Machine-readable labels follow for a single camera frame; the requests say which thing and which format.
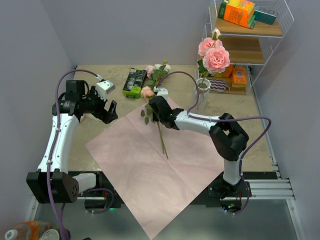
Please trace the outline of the large pink rose stem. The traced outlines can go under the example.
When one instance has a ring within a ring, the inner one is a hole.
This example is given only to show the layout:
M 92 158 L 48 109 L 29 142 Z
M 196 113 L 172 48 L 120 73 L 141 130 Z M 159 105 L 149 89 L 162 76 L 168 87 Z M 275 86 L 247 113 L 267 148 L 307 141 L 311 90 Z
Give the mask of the large pink rose stem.
M 206 37 L 198 45 L 198 55 L 200 60 L 197 61 L 198 72 L 203 78 L 199 87 L 205 88 L 205 78 L 209 75 L 223 73 L 230 66 L 230 53 L 223 46 L 220 40 L 222 34 L 218 28 L 212 31 L 211 37 Z

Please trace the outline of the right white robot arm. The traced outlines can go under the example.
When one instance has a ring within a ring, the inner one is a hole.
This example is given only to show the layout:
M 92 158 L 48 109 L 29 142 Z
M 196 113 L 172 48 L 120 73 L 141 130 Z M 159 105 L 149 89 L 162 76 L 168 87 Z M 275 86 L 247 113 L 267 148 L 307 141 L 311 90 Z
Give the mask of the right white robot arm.
M 247 147 L 248 134 L 229 113 L 220 117 L 190 115 L 182 108 L 172 109 L 167 100 L 156 96 L 149 102 L 153 116 L 168 129 L 186 130 L 211 138 L 217 153 L 224 160 L 222 179 L 212 190 L 221 198 L 233 197 L 241 190 L 242 158 Z

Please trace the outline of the pink wrapping paper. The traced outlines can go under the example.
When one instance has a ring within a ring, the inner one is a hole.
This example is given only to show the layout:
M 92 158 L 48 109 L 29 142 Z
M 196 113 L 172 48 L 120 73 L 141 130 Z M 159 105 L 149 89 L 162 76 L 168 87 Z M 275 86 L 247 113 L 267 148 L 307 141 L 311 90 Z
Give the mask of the pink wrapping paper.
M 145 124 L 145 105 L 121 103 L 109 125 L 84 121 L 93 136 L 88 152 L 153 240 L 223 171 L 223 159 L 206 135 Z

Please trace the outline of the pink rose bouquet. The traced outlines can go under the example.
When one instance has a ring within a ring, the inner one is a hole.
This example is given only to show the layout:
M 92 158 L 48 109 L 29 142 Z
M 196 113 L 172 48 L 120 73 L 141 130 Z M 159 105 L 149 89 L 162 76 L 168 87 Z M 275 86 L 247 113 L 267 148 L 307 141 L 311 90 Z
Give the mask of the pink rose bouquet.
M 147 83 L 146 86 L 141 89 L 140 96 L 147 102 L 149 102 L 149 100 L 156 96 L 154 87 L 156 87 L 159 84 L 160 80 L 170 72 L 171 66 L 165 59 L 162 64 L 148 65 L 145 70 Z M 167 159 L 169 159 L 160 124 L 156 121 L 156 118 L 153 117 L 152 109 L 148 103 L 145 105 L 144 109 L 141 110 L 140 116 L 143 118 L 145 125 L 148 125 L 149 122 L 156 124 L 159 133 L 162 153 Z

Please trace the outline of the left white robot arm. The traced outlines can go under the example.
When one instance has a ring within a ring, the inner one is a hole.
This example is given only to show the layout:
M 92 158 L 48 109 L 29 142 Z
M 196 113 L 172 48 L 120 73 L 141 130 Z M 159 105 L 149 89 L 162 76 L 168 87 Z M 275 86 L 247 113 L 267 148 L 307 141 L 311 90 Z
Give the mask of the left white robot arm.
M 95 173 L 68 174 L 68 160 L 77 127 L 82 116 L 91 114 L 105 124 L 118 118 L 117 103 L 112 101 L 105 110 L 107 96 L 115 89 L 109 80 L 89 86 L 84 80 L 66 81 L 65 92 L 52 106 L 52 129 L 44 156 L 35 172 L 27 174 L 26 182 L 40 204 L 74 203 L 79 194 L 87 191 L 99 196 L 104 184 Z

